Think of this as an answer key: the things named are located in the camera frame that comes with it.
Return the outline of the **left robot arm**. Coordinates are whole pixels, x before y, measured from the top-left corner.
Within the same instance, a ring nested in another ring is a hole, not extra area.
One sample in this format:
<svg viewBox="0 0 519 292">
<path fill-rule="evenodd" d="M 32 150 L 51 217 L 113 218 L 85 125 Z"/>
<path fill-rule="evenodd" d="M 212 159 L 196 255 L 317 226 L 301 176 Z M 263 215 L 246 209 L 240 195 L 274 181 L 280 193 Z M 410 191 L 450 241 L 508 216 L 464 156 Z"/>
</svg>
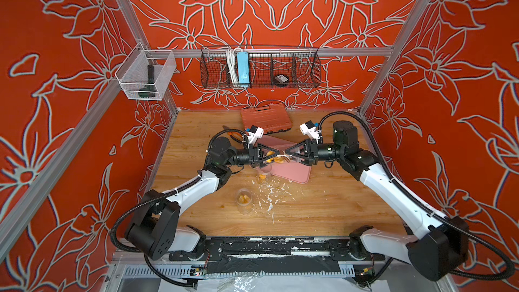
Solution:
<svg viewBox="0 0 519 292">
<path fill-rule="evenodd" d="M 233 175 L 232 166 L 264 167 L 280 155 L 272 147 L 250 143 L 250 136 L 243 139 L 243 148 L 237 149 L 222 135 L 212 138 L 204 167 L 197 175 L 169 191 L 148 191 L 139 204 L 114 223 L 109 232 L 112 244 L 122 251 L 141 253 L 150 260 L 158 260 L 173 251 L 199 254 L 205 236 L 195 228 L 180 228 L 182 213 L 223 188 Z"/>
</svg>

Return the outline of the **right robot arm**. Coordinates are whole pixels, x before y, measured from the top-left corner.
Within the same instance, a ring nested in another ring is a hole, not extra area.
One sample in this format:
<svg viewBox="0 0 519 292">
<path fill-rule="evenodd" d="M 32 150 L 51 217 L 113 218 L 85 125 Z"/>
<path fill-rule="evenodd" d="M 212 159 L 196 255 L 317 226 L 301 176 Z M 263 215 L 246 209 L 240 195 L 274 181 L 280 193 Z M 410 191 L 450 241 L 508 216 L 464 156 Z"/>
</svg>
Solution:
<svg viewBox="0 0 519 292">
<path fill-rule="evenodd" d="M 363 226 L 350 233 L 349 253 L 356 259 L 372 254 L 385 255 L 410 264 L 424 278 L 438 281 L 447 274 L 480 281 L 502 281 L 515 273 L 511 259 L 499 248 L 469 231 L 460 217 L 448 218 L 394 177 L 381 151 L 364 150 L 358 141 L 358 129 L 350 121 L 333 124 L 332 143 L 324 143 L 321 125 L 311 121 L 300 125 L 307 138 L 286 150 L 308 166 L 337 163 L 355 180 L 375 192 L 412 231 L 394 235 Z M 458 270 L 468 260 L 469 242 L 474 241 L 497 254 L 505 267 L 494 274 L 474 274 Z"/>
</svg>

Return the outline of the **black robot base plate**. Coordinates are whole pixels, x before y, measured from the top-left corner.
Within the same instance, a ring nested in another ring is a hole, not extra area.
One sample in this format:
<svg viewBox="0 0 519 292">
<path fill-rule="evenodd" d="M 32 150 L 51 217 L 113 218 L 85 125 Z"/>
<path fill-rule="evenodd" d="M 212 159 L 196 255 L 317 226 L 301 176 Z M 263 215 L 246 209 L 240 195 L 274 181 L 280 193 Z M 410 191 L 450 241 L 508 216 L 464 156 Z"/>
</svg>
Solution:
<svg viewBox="0 0 519 292">
<path fill-rule="evenodd" d="M 386 258 L 371 254 L 355 258 L 347 237 L 208 237 L 198 257 L 172 251 L 170 262 L 190 264 L 206 277 L 232 275 L 302 275 L 355 277 L 372 270 Z"/>
</svg>

